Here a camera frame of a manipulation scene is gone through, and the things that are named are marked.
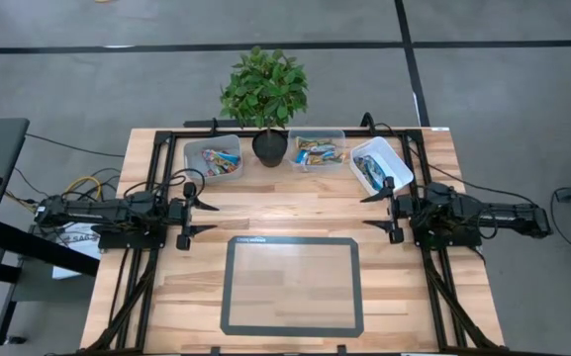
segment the gray concrete floor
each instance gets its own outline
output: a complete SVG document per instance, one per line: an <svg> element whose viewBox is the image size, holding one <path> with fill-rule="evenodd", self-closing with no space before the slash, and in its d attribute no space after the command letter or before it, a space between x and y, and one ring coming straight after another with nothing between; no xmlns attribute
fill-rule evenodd
<svg viewBox="0 0 571 356"><path fill-rule="evenodd" d="M405 1L414 41L571 40L571 1ZM397 41L383 0L0 0L0 46L165 45L278 41ZM292 125L355 125L364 111L393 126L417 115L400 49L289 51L306 65L310 110ZM464 177L519 192L548 207L571 185L571 48L416 51L430 121L451 127ZM219 85L235 52L0 55L0 117L26 117L30 132L121 153L131 128L181 127L219 113ZM55 193L120 159L29 139L18 167ZM34 197L19 176L10 189ZM478 198L515 202L470 190ZM557 207L571 237L571 204ZM32 217L4 201L0 220ZM559 236L507 231L485 244L488 274L509 346L571 354L571 247ZM0 285L0 308L5 286ZM77 348L88 300L21 304L12 333L26 345L0 355Z"/></svg>

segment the black mat border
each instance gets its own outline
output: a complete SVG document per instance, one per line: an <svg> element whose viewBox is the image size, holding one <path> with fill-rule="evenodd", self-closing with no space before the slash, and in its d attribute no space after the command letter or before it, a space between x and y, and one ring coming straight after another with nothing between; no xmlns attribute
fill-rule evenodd
<svg viewBox="0 0 571 356"><path fill-rule="evenodd" d="M353 276L353 306L355 328L338 327L281 327L230 325L230 309L233 291L235 251L239 243L265 244L315 244L348 245L351 250L351 275ZM360 260L357 242L350 237L286 237L286 236L235 236L228 241L224 296L222 300L221 329L225 335L286 336L286 337L358 337L364 331Z"/></svg>

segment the white plastic bin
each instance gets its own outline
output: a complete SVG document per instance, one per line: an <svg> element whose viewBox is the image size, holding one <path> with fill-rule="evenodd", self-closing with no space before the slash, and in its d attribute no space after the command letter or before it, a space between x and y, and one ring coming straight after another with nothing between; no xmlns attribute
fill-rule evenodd
<svg viewBox="0 0 571 356"><path fill-rule="evenodd" d="M306 165L296 163L299 149L296 148L296 137L306 139L330 139L335 144L335 154L344 153L346 148L346 140L344 132L341 130L290 130L287 138L287 152L285 158L291 163L295 172L313 172L313 173L331 173L340 169L342 163L325 164L325 165Z"/></svg>
<svg viewBox="0 0 571 356"><path fill-rule="evenodd" d="M377 191L371 187L362 172L355 165L354 158L370 155L375 159L380 168L384 171L387 177L393 177L395 181L395 189L393 192L404 188L407 184L411 183L415 176L413 172L406 166L404 161L395 153L393 147L382 137L374 137L367 142L359 145L351 151L348 159L348 165L353 171L353 174L362 183L366 191L370 195L377 194Z"/></svg>
<svg viewBox="0 0 571 356"><path fill-rule="evenodd" d="M209 177L207 172L210 168L202 156L204 149L226 151L229 154L238 156L239 164L237 170L232 173ZM204 177L206 177L206 183L217 183L240 178L243 175L243 159L241 157L241 142L238 136L227 134L186 143L184 145L184 167L197 169L202 172ZM186 172L186 175L195 183L201 182L201 178L195 172Z"/></svg>

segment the wooden tabletop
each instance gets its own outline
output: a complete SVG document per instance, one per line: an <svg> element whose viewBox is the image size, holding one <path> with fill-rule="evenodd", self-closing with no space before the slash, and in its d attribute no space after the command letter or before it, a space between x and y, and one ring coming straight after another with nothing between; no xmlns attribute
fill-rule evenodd
<svg viewBox="0 0 571 356"><path fill-rule="evenodd" d="M423 132L429 163L460 177L451 133L431 129ZM154 133L154 129L132 130L119 196L146 179ZM183 144L192 140L178 140L174 170L183 167ZM348 138L346 143L351 149L367 140ZM402 157L399 141L388 141ZM383 230L363 224L363 220L388 219L387 203L359 203L368 195L347 164L333 174L294 173L285 161L275 168L262 166L251 150L251 138L241 139L241 150L243 176L207 185L200 196L200 200L221 210L194 210L195 224L214 223L219 227L197 235L190 251L174 247L178 228L168 230L166 247L160 251L157 264L144 352L210 352L212 346L221 346L222 352L335 352L340 344L346 345L349 352L436 350L421 253L412 244L408 222L400 221L406 242L396 245L389 243ZM158 180L165 151L160 157ZM419 167L415 156L414 162ZM415 175L418 184L423 184L419 168ZM463 191L461 183L434 170L431 175L434 181ZM181 196L181 187L171 189L170 196ZM357 338L224 335L220 316L227 242L236 235L353 238L359 247L364 332ZM502 344L483 262L468 248L453 247L448 251L459 302L490 339ZM107 326L123 252L111 250L102 256L81 347L95 341ZM118 307L128 273L129 263ZM454 344L449 310L444 302L441 305L448 343ZM132 315L139 314L140 306L136 306ZM131 318L128 346L135 343L137 320Z"/></svg>

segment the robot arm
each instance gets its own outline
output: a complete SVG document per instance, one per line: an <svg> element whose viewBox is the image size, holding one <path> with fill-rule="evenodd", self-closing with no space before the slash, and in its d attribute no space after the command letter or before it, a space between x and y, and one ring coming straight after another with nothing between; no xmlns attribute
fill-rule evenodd
<svg viewBox="0 0 571 356"><path fill-rule="evenodd" d="M125 199L105 202L68 201L61 196L44 199L37 207L39 227L58 227L67 223L92 223L100 234L100 248L157 248L163 246L168 225L181 225L176 247L190 248L195 234L215 225L191 224L192 208L217 211L197 198L194 183L184 184L184 199L165 202L152 192L133 193Z"/></svg>
<svg viewBox="0 0 571 356"><path fill-rule="evenodd" d="M385 229L391 243L404 241L402 230L397 225L401 218L410 219L416 244L430 249L443 246L475 247L482 244L480 227L496 230L507 228L533 238L552 234L546 211L533 204L483 203L473 197L457 193L452 187L430 183L425 187L424 197L414 202L411 196L393 195L393 178L388 177L384 188L362 202L389 199L392 219L386 222L366 221Z"/></svg>

